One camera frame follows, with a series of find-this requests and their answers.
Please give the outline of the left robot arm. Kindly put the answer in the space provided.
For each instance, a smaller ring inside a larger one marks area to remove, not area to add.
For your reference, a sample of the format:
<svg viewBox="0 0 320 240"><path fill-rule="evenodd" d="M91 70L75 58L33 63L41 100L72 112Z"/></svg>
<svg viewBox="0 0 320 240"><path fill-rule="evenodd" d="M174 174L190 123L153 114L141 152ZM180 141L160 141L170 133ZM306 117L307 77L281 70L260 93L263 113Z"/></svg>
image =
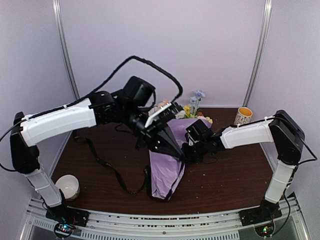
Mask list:
<svg viewBox="0 0 320 240"><path fill-rule="evenodd" d="M132 76L122 89L113 93L94 92L74 105L64 105L34 115L17 113L8 131L14 170L28 179L47 206L52 208L55 217L61 222L69 221L72 211L64 205L62 192L44 173L37 144L78 129L122 123L137 137L136 149L146 147L151 152L179 159L183 153L167 123L182 108L170 102L148 115L142 107L154 92L153 85Z"/></svg>

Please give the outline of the patterned mug orange inside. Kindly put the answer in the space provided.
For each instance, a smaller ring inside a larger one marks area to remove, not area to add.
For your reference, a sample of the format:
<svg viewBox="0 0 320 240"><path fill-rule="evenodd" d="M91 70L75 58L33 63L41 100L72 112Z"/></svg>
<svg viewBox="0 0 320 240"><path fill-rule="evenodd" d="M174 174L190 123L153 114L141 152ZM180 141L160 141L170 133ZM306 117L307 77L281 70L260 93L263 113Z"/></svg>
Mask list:
<svg viewBox="0 0 320 240"><path fill-rule="evenodd" d="M251 122L253 112L247 107L239 107L234 119L234 125L244 125Z"/></svg>

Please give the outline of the peach flower stem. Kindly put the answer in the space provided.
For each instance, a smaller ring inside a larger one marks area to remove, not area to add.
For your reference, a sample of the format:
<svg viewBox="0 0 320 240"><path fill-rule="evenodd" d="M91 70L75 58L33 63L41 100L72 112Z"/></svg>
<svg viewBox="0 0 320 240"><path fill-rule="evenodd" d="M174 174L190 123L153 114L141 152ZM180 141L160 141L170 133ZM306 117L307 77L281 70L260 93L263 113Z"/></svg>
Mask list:
<svg viewBox="0 0 320 240"><path fill-rule="evenodd" d="M168 99L163 99L163 101L159 104L159 106L160 106L160 107L164 107L165 105L167 105L167 104L169 104L169 103L171 103L170 100L168 100Z"/></svg>

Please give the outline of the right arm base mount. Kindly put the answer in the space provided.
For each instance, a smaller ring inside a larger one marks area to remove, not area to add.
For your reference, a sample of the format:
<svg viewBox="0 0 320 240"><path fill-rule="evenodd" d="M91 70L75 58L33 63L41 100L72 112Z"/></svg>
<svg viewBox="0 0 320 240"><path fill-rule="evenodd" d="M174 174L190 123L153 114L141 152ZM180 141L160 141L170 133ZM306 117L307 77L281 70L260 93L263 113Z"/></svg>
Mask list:
<svg viewBox="0 0 320 240"><path fill-rule="evenodd" d="M269 222L274 218L281 217L282 215L283 214L279 207L269 208L258 206L244 209L239 212L240 221L243 227Z"/></svg>

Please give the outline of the blue flower stem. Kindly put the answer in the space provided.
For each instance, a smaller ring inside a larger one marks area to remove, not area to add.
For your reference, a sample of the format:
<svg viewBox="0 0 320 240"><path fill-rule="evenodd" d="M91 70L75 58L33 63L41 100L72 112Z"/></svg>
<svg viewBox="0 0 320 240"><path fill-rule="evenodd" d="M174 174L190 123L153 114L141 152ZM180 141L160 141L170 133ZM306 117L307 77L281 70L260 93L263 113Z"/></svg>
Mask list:
<svg viewBox="0 0 320 240"><path fill-rule="evenodd" d="M195 117L197 115L200 101L205 97L205 93L202 90L196 90L194 96L190 98L190 116Z"/></svg>

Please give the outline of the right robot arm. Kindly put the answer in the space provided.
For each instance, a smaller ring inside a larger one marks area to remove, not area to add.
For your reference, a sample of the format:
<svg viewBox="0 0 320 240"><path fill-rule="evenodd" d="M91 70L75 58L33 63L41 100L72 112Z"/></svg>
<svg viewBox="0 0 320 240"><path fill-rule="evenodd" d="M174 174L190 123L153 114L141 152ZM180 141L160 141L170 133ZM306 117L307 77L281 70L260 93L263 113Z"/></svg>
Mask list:
<svg viewBox="0 0 320 240"><path fill-rule="evenodd" d="M261 221L268 220L276 212L275 204L291 184L305 145L305 132L282 109L264 119L229 125L217 131L197 120L186 128L185 138L182 151L189 161L243 146L274 145L277 165L263 198L265 203L256 210L256 216Z"/></svg>

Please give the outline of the pink wrapping paper sheet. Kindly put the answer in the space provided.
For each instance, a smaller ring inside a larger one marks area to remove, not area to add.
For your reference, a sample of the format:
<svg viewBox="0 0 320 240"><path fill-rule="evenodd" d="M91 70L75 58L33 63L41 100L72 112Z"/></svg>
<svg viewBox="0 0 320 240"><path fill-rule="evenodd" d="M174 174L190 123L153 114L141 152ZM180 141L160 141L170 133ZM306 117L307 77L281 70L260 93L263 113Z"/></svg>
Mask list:
<svg viewBox="0 0 320 240"><path fill-rule="evenodd" d="M179 147L188 144L187 127L195 123L198 118L172 119L167 124ZM202 162L200 156L188 156L186 161L170 155L150 152L150 166L147 168L147 195L158 201L169 201L183 178L187 163Z"/></svg>

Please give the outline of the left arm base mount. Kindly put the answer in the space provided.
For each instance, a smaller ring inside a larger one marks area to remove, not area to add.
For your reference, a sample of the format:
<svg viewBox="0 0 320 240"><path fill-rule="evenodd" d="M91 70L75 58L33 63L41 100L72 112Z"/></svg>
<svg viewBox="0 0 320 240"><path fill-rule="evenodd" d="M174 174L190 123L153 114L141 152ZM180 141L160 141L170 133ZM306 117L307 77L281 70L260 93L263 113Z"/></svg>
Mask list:
<svg viewBox="0 0 320 240"><path fill-rule="evenodd" d="M89 220L90 213L86 210L80 210L75 208L68 208L68 213L64 216L53 216L49 210L46 211L45 217L47 219L54 220L62 224L68 224L72 226L86 227Z"/></svg>

